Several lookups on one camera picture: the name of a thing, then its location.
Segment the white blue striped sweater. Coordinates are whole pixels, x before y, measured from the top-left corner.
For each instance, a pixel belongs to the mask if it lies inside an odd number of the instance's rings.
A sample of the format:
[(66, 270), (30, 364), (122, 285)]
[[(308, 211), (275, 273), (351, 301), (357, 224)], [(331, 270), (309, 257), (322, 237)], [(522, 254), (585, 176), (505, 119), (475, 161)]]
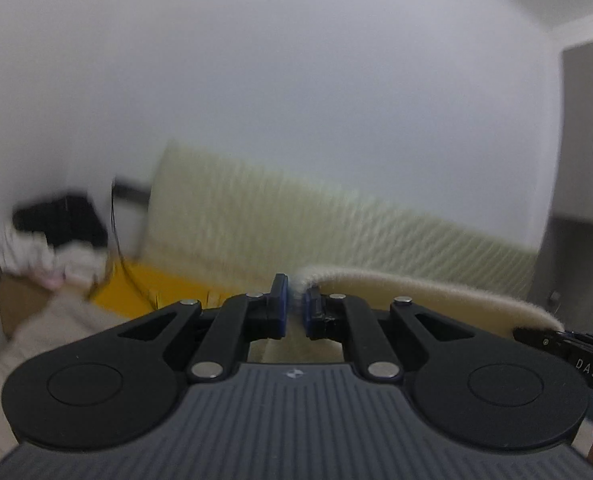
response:
[(291, 298), (286, 337), (252, 342), (248, 360), (254, 363), (339, 363), (341, 344), (330, 339), (311, 341), (302, 325), (303, 292), (316, 286), (324, 294), (361, 297), (377, 310), (388, 310), (394, 298), (407, 296), (433, 312), (455, 318), (497, 336), (510, 338), (516, 328), (563, 330), (562, 322), (526, 301), (464, 285), (444, 284), (409, 276), (341, 266), (304, 266), (291, 276)]

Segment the black clothes pile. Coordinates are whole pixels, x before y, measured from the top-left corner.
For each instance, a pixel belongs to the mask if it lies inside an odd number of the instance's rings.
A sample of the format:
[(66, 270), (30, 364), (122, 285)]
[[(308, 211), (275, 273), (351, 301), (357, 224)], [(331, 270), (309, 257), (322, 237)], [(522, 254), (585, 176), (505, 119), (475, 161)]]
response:
[(12, 212), (12, 224), (22, 233), (39, 233), (47, 244), (59, 248), (72, 242), (107, 248), (109, 235), (96, 208), (85, 193), (69, 192), (19, 204)]

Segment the white clothes pile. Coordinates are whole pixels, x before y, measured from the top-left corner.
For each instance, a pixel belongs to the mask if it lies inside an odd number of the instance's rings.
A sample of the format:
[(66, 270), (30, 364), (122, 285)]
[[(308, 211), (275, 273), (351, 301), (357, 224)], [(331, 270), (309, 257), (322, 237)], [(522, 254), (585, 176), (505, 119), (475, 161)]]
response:
[(1, 270), (30, 278), (46, 289), (100, 283), (106, 277), (108, 258), (108, 249), (80, 240), (54, 247), (42, 233), (23, 233), (11, 224), (0, 230)]

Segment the grey wardrobe cabinet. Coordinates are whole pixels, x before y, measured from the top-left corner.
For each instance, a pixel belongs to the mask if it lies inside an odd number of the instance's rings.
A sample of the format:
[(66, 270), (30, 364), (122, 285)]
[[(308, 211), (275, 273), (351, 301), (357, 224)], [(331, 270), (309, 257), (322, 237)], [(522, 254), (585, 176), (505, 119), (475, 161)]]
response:
[[(593, 42), (563, 51), (562, 68), (557, 178), (529, 300), (593, 334)], [(547, 306), (553, 290), (557, 311)]]

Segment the yellow pillow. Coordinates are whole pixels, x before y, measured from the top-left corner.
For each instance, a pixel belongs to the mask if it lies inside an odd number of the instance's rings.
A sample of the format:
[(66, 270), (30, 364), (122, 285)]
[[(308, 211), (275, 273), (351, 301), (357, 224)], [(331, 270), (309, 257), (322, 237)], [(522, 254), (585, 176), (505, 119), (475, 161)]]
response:
[(199, 300), (203, 309), (214, 309), (239, 294), (239, 289), (190, 280), (134, 260), (115, 260), (88, 301), (123, 318), (140, 318), (186, 299)]

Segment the cream quilted headboard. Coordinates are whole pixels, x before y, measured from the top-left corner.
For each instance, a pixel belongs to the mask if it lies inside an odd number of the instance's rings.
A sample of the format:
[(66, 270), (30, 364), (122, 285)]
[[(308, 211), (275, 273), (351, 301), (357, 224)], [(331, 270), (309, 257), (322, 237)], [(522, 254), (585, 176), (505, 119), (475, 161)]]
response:
[(525, 298), (537, 253), (377, 197), (172, 142), (156, 168), (140, 257), (244, 289), (336, 266)]

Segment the grey bed duvet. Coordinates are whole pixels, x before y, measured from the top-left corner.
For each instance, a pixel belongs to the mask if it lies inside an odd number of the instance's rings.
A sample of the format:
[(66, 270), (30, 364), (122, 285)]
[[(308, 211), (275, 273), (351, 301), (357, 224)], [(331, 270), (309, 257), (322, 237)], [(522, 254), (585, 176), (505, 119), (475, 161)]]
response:
[(52, 298), (40, 312), (20, 324), (0, 351), (0, 460), (18, 445), (1, 405), (1, 391), (8, 376), (34, 356), (126, 321), (124, 316), (66, 292)]

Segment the cardboard box nightstand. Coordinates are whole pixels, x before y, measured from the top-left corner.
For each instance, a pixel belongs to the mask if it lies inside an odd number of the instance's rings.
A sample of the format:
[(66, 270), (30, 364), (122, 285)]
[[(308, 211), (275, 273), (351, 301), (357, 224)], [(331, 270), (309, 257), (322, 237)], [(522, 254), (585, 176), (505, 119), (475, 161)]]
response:
[(45, 309), (53, 296), (52, 290), (0, 267), (0, 322), (6, 339), (11, 340), (22, 323)]

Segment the black wall socket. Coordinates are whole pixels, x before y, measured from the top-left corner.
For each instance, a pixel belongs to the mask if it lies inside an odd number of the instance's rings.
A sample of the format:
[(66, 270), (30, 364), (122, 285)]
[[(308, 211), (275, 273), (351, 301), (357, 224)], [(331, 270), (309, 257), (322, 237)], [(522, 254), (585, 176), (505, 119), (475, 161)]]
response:
[(150, 196), (151, 188), (149, 186), (123, 178), (115, 178), (112, 182), (112, 200), (123, 200), (123, 202), (147, 207), (150, 203)]

